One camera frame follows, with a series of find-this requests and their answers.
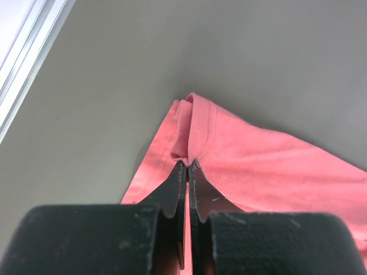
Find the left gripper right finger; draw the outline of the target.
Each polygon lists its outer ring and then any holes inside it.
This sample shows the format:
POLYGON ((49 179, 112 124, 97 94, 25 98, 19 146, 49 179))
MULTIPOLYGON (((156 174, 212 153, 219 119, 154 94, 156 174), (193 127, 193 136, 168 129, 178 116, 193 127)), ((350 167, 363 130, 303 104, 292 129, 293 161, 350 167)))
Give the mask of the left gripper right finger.
POLYGON ((245 212, 189 168, 194 274, 365 274, 350 231, 327 213, 245 212))

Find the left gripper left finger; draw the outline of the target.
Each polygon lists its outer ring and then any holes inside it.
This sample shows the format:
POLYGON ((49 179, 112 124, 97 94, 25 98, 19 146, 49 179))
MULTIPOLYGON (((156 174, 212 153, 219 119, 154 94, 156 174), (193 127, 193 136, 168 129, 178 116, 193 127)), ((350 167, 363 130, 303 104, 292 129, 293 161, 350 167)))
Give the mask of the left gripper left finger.
POLYGON ((26 213, 2 274, 179 274, 185 266, 186 167, 141 202, 44 205, 26 213))

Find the red t shirt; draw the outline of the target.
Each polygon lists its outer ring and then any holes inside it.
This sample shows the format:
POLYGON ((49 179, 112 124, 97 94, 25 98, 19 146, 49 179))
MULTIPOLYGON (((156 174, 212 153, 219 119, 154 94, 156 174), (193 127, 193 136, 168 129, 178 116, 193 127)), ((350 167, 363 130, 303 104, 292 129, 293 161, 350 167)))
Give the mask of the red t shirt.
MULTIPOLYGON (((366 268, 366 171, 286 133, 251 125, 194 93, 174 101, 122 202, 141 202, 177 163, 197 162, 245 212, 327 213, 342 220, 366 268)), ((188 226, 184 274, 192 270, 188 226)))

